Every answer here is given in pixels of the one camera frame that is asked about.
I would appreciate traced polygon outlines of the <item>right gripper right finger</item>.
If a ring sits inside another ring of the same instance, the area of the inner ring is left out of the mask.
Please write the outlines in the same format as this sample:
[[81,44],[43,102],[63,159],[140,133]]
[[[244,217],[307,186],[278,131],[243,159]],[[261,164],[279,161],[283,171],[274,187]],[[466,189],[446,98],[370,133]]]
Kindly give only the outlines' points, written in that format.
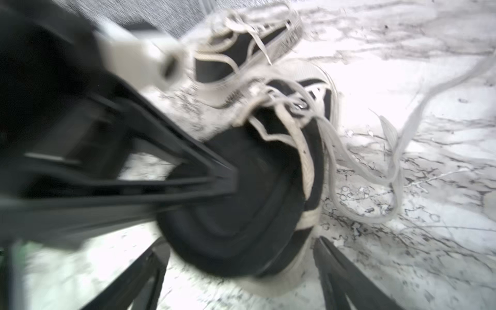
[[313,258],[327,310],[401,310],[327,238],[315,240]]

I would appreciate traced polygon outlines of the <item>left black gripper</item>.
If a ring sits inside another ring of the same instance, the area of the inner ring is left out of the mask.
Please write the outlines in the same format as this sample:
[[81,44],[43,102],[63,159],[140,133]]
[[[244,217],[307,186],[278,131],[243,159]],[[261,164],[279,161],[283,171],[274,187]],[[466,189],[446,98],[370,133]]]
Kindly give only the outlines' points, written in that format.
[[52,1],[1,2],[1,245],[33,241],[79,248],[85,240],[158,213],[232,195],[238,178],[217,178],[164,195],[119,195],[105,170],[119,145],[117,112],[92,99],[109,77],[86,17]]

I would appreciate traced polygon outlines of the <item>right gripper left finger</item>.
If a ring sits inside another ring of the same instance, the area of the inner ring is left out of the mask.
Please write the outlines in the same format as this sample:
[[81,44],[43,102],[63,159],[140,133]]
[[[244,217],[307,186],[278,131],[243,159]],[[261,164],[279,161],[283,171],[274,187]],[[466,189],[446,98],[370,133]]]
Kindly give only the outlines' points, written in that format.
[[170,249],[164,238],[157,239],[83,309],[156,309]]

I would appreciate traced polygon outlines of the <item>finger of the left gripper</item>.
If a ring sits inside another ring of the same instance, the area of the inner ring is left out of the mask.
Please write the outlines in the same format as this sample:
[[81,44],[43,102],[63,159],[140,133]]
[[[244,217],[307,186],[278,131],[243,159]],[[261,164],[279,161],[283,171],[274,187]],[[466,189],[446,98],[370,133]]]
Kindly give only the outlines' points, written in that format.
[[104,77],[92,88],[92,99],[108,105],[123,118],[125,128],[147,152],[187,168],[193,175],[162,182],[145,182],[159,194],[232,194],[238,171],[205,144],[187,134],[124,80]]

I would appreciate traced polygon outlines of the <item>black canvas sneaker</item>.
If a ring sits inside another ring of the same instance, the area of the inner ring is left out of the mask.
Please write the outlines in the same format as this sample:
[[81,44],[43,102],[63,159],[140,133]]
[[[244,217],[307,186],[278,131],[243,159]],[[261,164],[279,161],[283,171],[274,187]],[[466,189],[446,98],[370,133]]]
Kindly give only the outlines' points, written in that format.
[[198,99],[214,108],[236,101],[244,79],[258,65],[272,65],[302,38],[299,13],[287,2],[225,9],[193,53]]
[[[430,89],[401,131],[380,117],[390,146],[388,170],[378,174],[355,160],[337,131],[338,98],[328,73],[308,61],[269,68],[259,91],[230,128],[205,144],[238,170],[238,190],[212,202],[191,202],[162,213],[157,224],[183,261],[214,276],[232,278],[244,290],[271,297],[297,287],[313,230],[322,214],[323,190],[356,222],[394,219],[402,208],[400,159],[432,98],[487,71],[493,58]],[[336,193],[338,166],[375,185],[391,188],[388,213],[359,214]]]

